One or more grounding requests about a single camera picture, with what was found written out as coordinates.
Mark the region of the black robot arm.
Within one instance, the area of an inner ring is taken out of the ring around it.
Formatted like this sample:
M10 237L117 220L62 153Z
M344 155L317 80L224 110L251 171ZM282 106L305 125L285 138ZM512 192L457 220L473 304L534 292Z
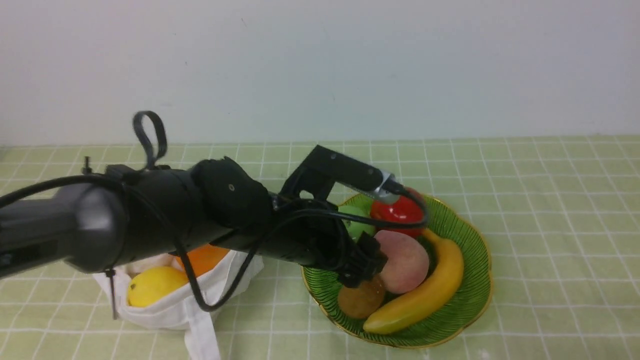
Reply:
M1 198L1 276L54 262L97 274L210 244L330 271L350 288L387 263L350 238L336 205L278 194L230 158L52 178Z

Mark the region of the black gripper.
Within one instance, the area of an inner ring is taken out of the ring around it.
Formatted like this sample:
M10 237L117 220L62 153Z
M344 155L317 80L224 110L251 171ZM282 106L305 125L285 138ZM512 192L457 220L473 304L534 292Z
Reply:
M338 207L315 199L274 198L271 212L262 223L254 222L224 235L222 247L249 253L260 244L258 255L323 271L338 271L338 282L348 289L357 289L382 272L388 257L374 235L362 232L355 243L340 219L317 214L290 219L300 210L334 213ZM353 253L354 261L348 262Z

